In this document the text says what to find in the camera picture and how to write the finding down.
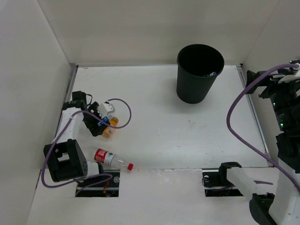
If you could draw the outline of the blue label clear bottle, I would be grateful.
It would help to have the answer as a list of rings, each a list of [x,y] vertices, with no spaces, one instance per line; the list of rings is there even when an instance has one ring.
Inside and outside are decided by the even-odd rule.
[[[105,116],[105,117],[103,117],[103,118],[101,119],[100,122],[98,122],[97,125],[98,125],[99,127],[101,127],[104,123],[108,123],[108,122],[110,121],[111,118],[112,118],[112,117],[111,117],[110,115]]]

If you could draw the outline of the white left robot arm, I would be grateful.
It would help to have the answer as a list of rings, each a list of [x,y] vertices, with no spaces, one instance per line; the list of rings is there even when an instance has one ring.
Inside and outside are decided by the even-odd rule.
[[[104,184],[102,165],[86,159],[77,138],[82,124],[92,136],[102,135],[113,112],[115,109],[109,101],[101,104],[88,103],[86,93],[72,93],[72,100],[62,106],[61,122],[53,143],[45,145],[43,149],[48,158],[48,171],[54,182],[89,177],[90,183],[95,187]]]

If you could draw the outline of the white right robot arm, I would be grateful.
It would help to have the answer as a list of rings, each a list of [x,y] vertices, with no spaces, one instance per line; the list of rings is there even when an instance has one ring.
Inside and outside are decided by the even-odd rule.
[[[271,100],[281,133],[276,137],[278,162],[261,153],[241,138],[231,127],[232,112],[246,94],[257,87],[265,90],[259,95]],[[245,89],[237,96],[227,113],[229,131],[254,152],[272,163],[279,171],[276,193],[260,188],[246,175],[239,163],[222,163],[217,180],[222,185],[233,184],[248,200],[249,210],[259,225],[298,225],[300,223],[300,65],[281,64],[264,73],[247,72]]]

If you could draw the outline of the black ribbed plastic bin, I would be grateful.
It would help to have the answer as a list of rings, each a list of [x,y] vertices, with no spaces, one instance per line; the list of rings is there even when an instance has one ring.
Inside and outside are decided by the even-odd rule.
[[[192,44],[182,48],[177,56],[178,97],[185,103],[198,104],[208,94],[216,78],[222,73],[225,60],[215,48],[204,44]],[[216,76],[203,77],[216,72]]]

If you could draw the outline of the orange juice bottle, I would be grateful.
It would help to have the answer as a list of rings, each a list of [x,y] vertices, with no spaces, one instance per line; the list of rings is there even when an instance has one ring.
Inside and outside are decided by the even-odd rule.
[[[115,127],[118,124],[119,120],[116,117],[112,117],[109,120],[109,123],[111,126]],[[101,134],[102,137],[104,138],[110,138],[112,134],[114,133],[115,129],[111,127],[106,127],[103,133]]]

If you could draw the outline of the red label clear bottle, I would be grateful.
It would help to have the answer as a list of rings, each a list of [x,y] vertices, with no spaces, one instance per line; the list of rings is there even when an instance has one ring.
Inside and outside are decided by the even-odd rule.
[[[110,166],[111,168],[123,171],[132,171],[134,168],[134,164],[129,163],[121,156],[104,149],[96,150],[93,153],[93,160],[104,165]]]

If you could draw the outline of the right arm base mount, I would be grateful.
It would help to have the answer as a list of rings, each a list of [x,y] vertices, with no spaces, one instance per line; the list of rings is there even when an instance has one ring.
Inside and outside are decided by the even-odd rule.
[[[206,197],[243,196],[232,183],[223,181],[215,169],[202,171],[202,185]]]

